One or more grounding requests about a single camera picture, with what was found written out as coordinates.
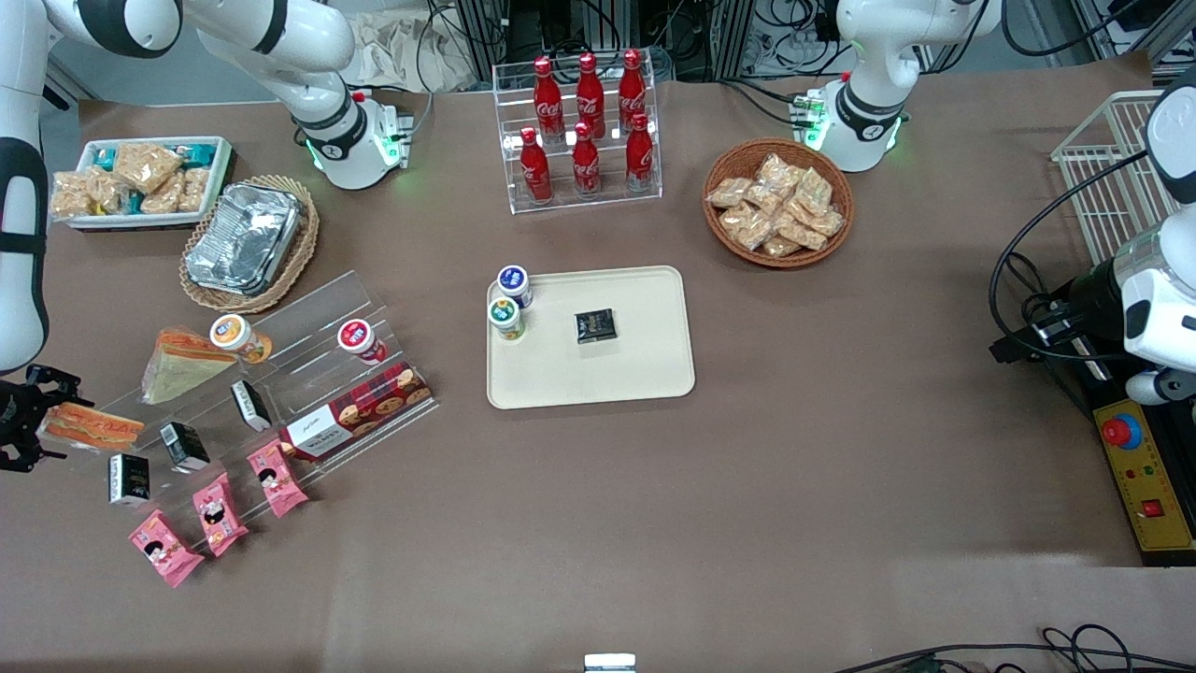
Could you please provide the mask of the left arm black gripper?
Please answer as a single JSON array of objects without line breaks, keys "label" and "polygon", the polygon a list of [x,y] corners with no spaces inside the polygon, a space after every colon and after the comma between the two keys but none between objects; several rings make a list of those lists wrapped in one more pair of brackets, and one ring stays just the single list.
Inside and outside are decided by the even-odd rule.
[{"label": "left arm black gripper", "polygon": [[1119,296],[1122,290],[1113,261],[1103,261],[1050,294],[1029,296],[1026,322],[1030,332],[995,339],[990,344],[990,356],[999,365],[1039,361],[1044,351],[1052,351],[1055,359],[1124,361]]}]

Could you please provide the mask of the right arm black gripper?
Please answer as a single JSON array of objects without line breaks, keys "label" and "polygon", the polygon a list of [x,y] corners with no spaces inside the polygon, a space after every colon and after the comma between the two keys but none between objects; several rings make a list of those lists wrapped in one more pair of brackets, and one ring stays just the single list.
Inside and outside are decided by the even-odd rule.
[{"label": "right arm black gripper", "polygon": [[83,400],[81,378],[48,365],[29,365],[26,384],[1,380],[1,470],[29,473],[42,460],[36,436],[44,412],[44,396],[51,400]]}]

